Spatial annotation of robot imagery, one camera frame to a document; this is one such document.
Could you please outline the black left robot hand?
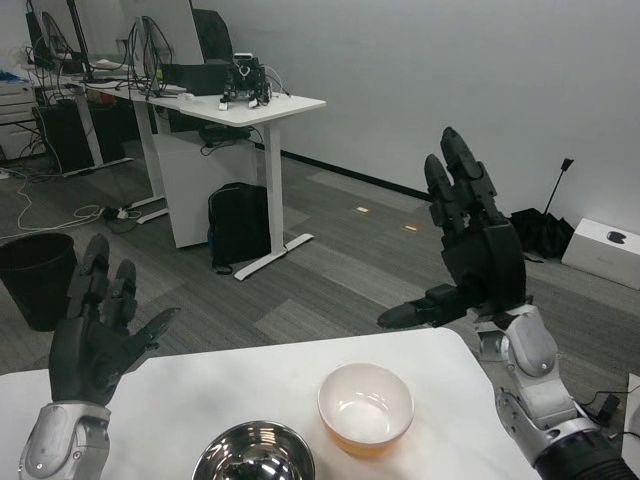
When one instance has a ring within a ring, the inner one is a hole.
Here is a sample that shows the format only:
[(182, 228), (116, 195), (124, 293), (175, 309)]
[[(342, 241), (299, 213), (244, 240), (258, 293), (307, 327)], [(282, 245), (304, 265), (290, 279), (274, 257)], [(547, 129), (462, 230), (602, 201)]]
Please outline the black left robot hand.
[(59, 321), (49, 354), (52, 400), (105, 407), (122, 376), (159, 339), (180, 311), (168, 308), (135, 333), (129, 331), (138, 302), (135, 264), (123, 260), (108, 278), (110, 245), (97, 234), (75, 267), (67, 290), (65, 317)]

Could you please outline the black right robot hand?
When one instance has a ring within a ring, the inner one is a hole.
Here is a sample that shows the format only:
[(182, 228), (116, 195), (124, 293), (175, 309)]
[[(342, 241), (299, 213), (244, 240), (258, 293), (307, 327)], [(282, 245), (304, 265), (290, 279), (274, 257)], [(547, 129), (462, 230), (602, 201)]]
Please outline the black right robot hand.
[(521, 243), (496, 206), (497, 191), (485, 166), (451, 127), (444, 129), (440, 147), (444, 159), (428, 155), (424, 174), (429, 211), (434, 225), (442, 229), (441, 256), (453, 282), (381, 314), (377, 324), (385, 329), (440, 327), (470, 309), (492, 315), (526, 301)]

